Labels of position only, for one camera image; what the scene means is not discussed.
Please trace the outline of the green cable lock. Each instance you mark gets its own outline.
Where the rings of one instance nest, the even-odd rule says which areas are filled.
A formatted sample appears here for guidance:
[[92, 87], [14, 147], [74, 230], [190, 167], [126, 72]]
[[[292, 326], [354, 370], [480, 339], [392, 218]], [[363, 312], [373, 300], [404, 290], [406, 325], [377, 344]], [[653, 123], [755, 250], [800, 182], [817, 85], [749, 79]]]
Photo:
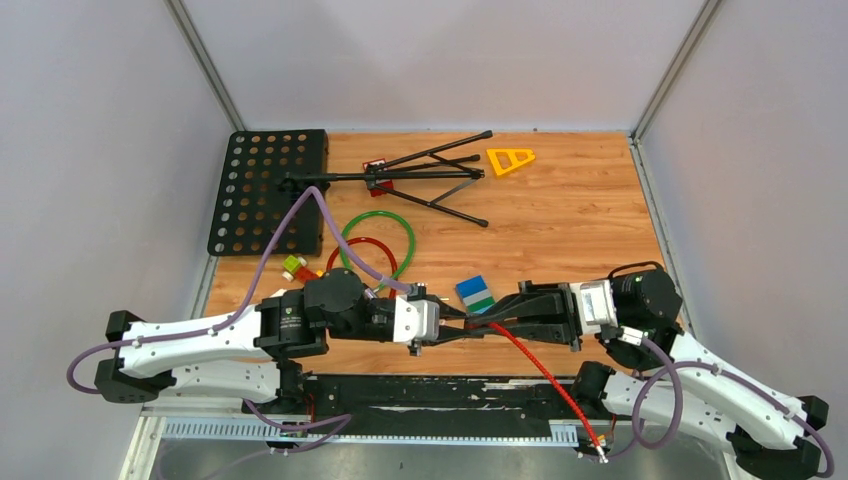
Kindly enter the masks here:
[[382, 243], [382, 250], [388, 256], [390, 266], [392, 267], [391, 277], [398, 280], [399, 276], [407, 270], [415, 255], [417, 243], [412, 226], [402, 216], [393, 212], [385, 210], [364, 212], [350, 220], [341, 231], [341, 235], [345, 238], [349, 245], [357, 243], [358, 237], [364, 238], [362, 235], [359, 235], [358, 237], [355, 236], [357, 227], [362, 222], [367, 223], [365, 226], [366, 237], [373, 238], [374, 240], [376, 240], [375, 234], [377, 233], [377, 230], [380, 230], [381, 233], [393, 232], [399, 234], [400, 229], [403, 229], [406, 232], [407, 247], [405, 257], [400, 263], [397, 262], [397, 259], [389, 247], [386, 246], [385, 243]]

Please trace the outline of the red cable lock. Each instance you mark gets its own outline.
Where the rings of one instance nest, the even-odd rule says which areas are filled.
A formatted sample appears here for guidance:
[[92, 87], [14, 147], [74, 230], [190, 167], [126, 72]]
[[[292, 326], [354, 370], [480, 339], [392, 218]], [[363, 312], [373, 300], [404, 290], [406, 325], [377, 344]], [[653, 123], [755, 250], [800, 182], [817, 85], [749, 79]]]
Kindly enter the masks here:
[[[374, 239], [372, 237], [354, 237], [351, 241], [348, 242], [348, 245], [353, 253], [355, 253], [362, 262], [367, 264], [372, 269], [376, 270], [377, 273], [390, 275], [393, 274], [396, 268], [399, 266], [399, 261], [396, 259], [394, 253], [391, 249], [380, 240]], [[342, 249], [339, 246], [336, 246], [335, 249], [330, 253], [328, 259], [325, 262], [323, 272], [328, 273], [333, 268], [342, 268], [344, 266], [344, 262], [342, 261], [342, 254], [347, 255], [349, 269], [354, 273], [357, 273], [363, 280], [367, 280], [370, 284], [376, 285], [381, 277], [378, 275], [374, 277], [368, 274], [365, 270], [361, 268], [359, 264], [357, 264], [353, 257]]]

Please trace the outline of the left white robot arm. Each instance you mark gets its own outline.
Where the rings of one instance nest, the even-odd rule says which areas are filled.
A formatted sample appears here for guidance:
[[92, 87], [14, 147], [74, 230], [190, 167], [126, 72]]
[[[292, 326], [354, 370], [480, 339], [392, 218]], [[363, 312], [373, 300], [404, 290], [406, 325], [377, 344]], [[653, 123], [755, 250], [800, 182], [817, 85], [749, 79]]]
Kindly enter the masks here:
[[307, 390], [297, 361], [326, 354], [329, 338], [401, 344], [417, 355], [461, 337], [440, 323], [468, 316], [421, 284], [395, 298], [376, 297], [356, 273], [335, 268], [240, 313], [152, 323], [116, 311], [106, 329], [114, 354], [99, 362], [95, 387], [118, 404], [168, 391], [271, 402], [293, 413]]

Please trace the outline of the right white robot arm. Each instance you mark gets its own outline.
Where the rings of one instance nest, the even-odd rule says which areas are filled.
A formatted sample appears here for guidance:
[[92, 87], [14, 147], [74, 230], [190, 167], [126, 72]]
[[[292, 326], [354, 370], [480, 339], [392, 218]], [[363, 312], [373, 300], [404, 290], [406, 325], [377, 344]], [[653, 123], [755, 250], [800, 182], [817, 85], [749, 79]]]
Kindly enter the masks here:
[[471, 315], [467, 331], [579, 347], [595, 338], [609, 364], [583, 363], [569, 395], [584, 417], [627, 417], [649, 449], [684, 433], [733, 456], [758, 479], [826, 479], [835, 457], [821, 431], [828, 404], [764, 385], [701, 344], [677, 321], [682, 299], [653, 261], [591, 281], [524, 282]]

